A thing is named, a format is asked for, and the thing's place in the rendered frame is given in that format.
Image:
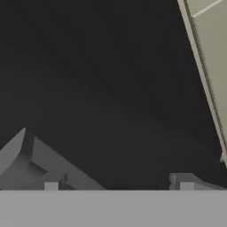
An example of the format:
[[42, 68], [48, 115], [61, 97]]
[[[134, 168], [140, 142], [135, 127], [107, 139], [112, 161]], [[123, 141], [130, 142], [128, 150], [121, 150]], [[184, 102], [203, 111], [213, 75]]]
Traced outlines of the grey angular block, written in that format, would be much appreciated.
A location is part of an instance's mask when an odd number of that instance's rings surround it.
[[13, 191], [51, 172], [67, 172], [67, 181], [58, 190], [104, 190], [31, 131], [23, 128], [0, 150], [0, 191]]

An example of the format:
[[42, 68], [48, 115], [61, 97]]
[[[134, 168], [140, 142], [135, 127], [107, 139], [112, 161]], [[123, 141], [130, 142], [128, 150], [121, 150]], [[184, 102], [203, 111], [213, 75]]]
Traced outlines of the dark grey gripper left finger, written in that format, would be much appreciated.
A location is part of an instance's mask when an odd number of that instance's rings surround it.
[[41, 191], [45, 188], [58, 190], [60, 184], [67, 181], [67, 172], [51, 172], [47, 173], [32, 183], [26, 183], [16, 187], [18, 191]]

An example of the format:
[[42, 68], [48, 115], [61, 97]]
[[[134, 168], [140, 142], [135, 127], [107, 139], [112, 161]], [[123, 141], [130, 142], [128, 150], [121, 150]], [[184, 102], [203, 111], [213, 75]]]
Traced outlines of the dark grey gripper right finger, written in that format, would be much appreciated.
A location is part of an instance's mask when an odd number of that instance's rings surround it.
[[224, 188], [202, 181], [192, 173], [171, 173], [169, 175], [170, 190], [177, 191], [224, 191]]

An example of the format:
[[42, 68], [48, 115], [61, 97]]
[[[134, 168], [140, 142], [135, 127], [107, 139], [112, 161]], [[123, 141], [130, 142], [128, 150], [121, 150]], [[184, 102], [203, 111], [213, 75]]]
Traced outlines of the pale beige fridge door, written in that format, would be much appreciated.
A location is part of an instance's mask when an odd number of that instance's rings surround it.
[[227, 168], [227, 0], [177, 0]]

